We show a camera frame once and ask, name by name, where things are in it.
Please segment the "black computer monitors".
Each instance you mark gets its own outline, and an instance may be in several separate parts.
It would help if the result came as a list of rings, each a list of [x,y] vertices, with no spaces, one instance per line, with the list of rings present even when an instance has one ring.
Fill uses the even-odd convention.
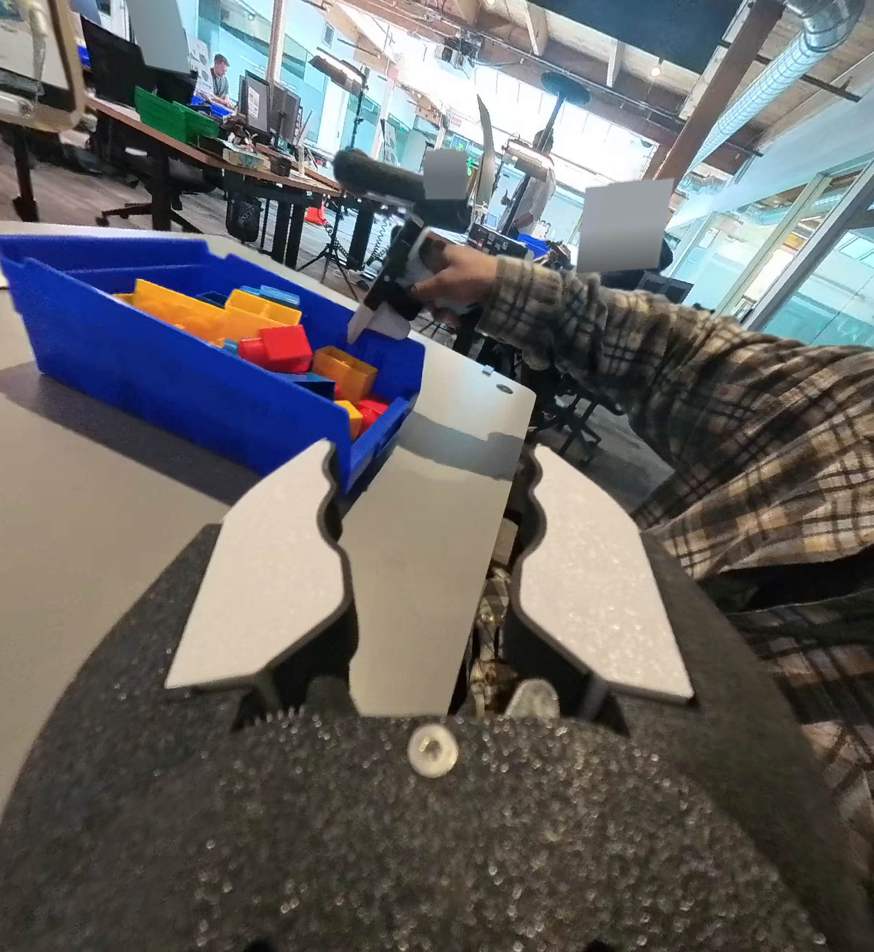
[[[271,20],[264,2],[98,2],[101,18],[123,6],[126,33],[81,15],[81,53],[95,96],[133,110],[147,89],[213,118],[220,138],[246,130],[262,142],[295,143],[301,100],[266,79]],[[234,110],[205,101],[214,55],[229,61]]]

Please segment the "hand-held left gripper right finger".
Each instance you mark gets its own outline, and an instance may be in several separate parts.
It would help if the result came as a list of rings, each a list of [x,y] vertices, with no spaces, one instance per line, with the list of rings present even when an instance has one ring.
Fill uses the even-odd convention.
[[[610,694],[686,705],[693,685],[634,520],[549,447],[529,461],[507,660],[549,682],[562,705]]]

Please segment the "heap of mega blocks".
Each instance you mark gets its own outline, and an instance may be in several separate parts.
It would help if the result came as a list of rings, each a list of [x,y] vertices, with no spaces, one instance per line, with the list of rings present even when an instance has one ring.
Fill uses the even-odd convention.
[[[391,400],[372,392],[377,368],[336,347],[315,348],[296,305],[242,290],[227,298],[189,296],[144,279],[136,281],[132,292],[114,297],[335,404],[348,415],[352,441],[391,406]]]

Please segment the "person's right hand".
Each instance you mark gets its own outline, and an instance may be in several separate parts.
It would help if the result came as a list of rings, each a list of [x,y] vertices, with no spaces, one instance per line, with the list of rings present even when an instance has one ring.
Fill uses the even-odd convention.
[[[409,294],[415,300],[445,307],[488,303],[496,284],[498,261],[468,245],[425,239],[419,251],[428,277],[415,282]]]

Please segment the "person's right forearm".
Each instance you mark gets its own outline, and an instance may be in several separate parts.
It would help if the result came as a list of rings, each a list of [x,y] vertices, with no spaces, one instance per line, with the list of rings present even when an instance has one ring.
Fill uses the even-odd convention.
[[[480,331],[624,411],[672,470],[633,518],[694,579],[874,549],[874,350],[493,263]]]

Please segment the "black round lamp on pole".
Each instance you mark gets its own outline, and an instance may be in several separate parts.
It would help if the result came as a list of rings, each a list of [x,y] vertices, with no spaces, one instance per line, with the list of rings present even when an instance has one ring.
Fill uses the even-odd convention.
[[[562,110],[562,106],[570,104],[582,108],[589,102],[590,93],[584,85],[574,78],[557,70],[544,70],[541,73],[540,82],[543,90],[555,97],[555,104],[550,113],[549,121],[545,126],[544,135],[549,136]]]

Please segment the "stack of green bins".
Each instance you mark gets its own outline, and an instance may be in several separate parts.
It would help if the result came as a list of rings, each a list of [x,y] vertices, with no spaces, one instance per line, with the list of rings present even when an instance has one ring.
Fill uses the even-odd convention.
[[[220,138],[220,126],[213,118],[147,89],[134,88],[134,105],[144,125],[185,145],[197,148],[201,139]]]

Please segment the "blue plastic bin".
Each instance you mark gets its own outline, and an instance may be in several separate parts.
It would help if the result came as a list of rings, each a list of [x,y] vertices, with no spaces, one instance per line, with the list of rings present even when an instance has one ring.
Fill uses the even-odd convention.
[[[262,476],[327,440],[349,490],[412,411],[426,349],[371,330],[349,345],[349,306],[263,263],[159,233],[0,234],[0,267],[40,373]],[[351,440],[348,414],[332,400],[120,301],[137,279],[187,296],[259,285],[297,295],[313,347],[377,370],[371,395],[386,402],[382,417]]]

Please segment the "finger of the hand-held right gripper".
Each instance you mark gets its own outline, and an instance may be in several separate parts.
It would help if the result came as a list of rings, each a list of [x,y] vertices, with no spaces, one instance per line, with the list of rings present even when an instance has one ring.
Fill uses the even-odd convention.
[[[376,307],[361,303],[348,321],[347,342],[354,345],[366,331],[385,338],[402,341],[407,339],[412,322],[412,305],[383,302]]]

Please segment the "black mesh chair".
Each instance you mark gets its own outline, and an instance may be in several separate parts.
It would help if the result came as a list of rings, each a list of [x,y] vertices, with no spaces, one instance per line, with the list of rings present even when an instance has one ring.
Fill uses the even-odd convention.
[[[232,238],[243,244],[259,239],[263,207],[253,195],[230,191],[227,194],[226,229]]]

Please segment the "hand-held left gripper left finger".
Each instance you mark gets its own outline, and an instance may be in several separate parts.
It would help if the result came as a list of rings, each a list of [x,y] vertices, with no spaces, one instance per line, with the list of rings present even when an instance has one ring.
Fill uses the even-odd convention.
[[[348,679],[356,606],[338,489],[336,446],[320,439],[229,509],[167,690],[300,694],[325,673]]]

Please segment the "person's plaid-shirted torso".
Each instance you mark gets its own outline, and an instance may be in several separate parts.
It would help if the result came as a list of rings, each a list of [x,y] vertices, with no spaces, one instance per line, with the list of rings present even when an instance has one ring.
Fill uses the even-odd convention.
[[[608,697],[742,827],[831,950],[874,950],[874,546],[694,583],[643,536],[695,698]]]

